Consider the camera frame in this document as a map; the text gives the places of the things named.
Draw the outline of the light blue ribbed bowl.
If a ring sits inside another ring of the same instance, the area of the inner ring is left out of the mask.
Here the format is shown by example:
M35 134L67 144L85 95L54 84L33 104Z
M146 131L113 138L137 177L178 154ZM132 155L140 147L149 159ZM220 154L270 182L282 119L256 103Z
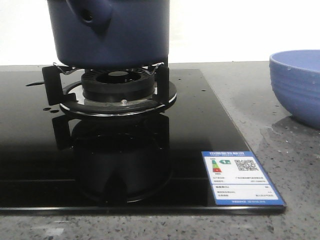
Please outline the light blue ribbed bowl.
M281 51L269 57L272 90L299 122L320 128L320 51Z

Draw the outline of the dark blue cooking pot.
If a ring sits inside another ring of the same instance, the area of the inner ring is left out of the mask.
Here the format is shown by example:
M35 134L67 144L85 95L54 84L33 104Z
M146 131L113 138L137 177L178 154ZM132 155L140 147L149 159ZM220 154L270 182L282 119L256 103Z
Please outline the dark blue cooking pot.
M49 0L57 58L82 69L152 65L169 54L168 0Z

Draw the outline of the black pot support grate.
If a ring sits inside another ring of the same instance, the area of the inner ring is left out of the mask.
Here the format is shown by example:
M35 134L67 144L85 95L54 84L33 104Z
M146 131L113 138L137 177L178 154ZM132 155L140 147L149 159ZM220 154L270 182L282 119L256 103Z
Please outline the black pot support grate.
M163 62L137 68L85 69L84 74L92 70L147 73L154 76L154 91L147 97L131 101L126 99L119 102L90 100L83 95L81 79L62 86L61 75L70 75L76 71L76 68L54 64L42 69L48 104L59 105L64 112L77 118L118 118L163 112L177 99L176 86L170 81L170 70Z

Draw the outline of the black round gas burner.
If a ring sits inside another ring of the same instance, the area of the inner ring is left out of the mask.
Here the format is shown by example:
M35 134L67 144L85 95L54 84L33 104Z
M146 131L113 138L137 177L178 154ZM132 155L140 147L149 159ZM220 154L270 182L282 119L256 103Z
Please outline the black round gas burner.
M136 70L91 70L81 76L83 96L98 102L138 100L154 92L155 77Z

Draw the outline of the blue white energy label sticker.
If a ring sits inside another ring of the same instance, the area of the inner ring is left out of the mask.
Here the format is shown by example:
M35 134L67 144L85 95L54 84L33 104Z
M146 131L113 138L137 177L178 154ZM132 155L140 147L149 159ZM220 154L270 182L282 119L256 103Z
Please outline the blue white energy label sticker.
M251 151L203 151L202 158L217 205L285 205Z

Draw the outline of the black glass gas cooktop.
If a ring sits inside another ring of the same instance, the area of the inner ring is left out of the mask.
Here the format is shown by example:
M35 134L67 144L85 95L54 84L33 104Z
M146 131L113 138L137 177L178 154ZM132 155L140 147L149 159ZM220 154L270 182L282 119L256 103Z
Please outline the black glass gas cooktop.
M217 205L202 152L251 151L202 73L173 69L163 113L80 120L49 106L39 70L0 73L0 212L276 214Z

